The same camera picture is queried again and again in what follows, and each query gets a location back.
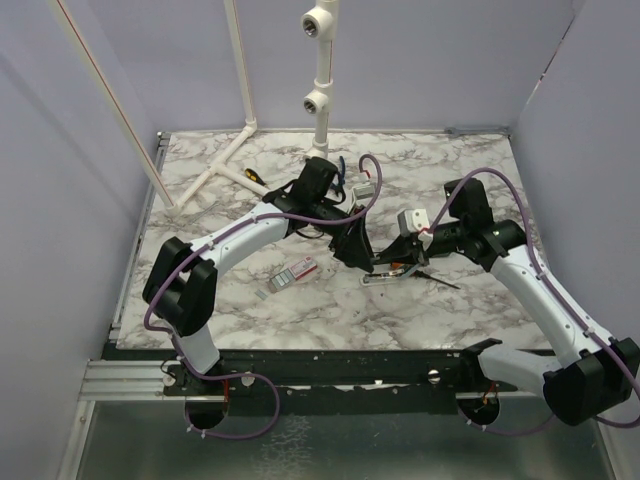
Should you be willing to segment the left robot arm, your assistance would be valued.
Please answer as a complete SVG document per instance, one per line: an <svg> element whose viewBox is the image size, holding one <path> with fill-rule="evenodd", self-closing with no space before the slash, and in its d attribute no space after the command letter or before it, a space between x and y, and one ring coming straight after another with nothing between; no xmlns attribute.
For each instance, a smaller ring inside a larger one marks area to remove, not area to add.
<svg viewBox="0 0 640 480"><path fill-rule="evenodd" d="M348 214L328 199L338 169L312 157L298 178L268 192L249 213L229 226L191 242L166 240L143 289L148 312L164 321L176 351L189 368L186 382L206 395L220 385L220 352L209 331L217 283L222 276L262 248L313 225L330 236L335 259L349 268L374 269L366 236L364 209Z"/></svg>

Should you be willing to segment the red white staple box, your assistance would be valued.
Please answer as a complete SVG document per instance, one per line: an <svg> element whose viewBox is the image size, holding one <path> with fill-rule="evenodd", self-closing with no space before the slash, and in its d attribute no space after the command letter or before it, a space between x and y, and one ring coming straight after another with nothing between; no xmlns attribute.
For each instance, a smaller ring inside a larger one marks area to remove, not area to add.
<svg viewBox="0 0 640 480"><path fill-rule="evenodd" d="M269 290L271 293L280 292L312 273L317 268L318 265L316 261L312 257L307 256L271 277L268 282Z"/></svg>

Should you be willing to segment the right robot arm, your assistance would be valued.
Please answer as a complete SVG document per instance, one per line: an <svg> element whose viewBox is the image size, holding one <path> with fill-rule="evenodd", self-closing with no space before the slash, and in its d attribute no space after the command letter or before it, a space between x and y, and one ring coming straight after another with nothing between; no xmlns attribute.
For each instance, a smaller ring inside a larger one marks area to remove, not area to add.
<svg viewBox="0 0 640 480"><path fill-rule="evenodd" d="M432 226L423 210L398 216L400 234L377 264L425 264L457 253L493 275L520 302L554 352L539 356L487 340L467 348L461 383L481 391L493 381L545 400L556 418L575 426L639 391L639 347L595 322L543 265L526 223L496 221L481 181L445 184L450 222Z"/></svg>

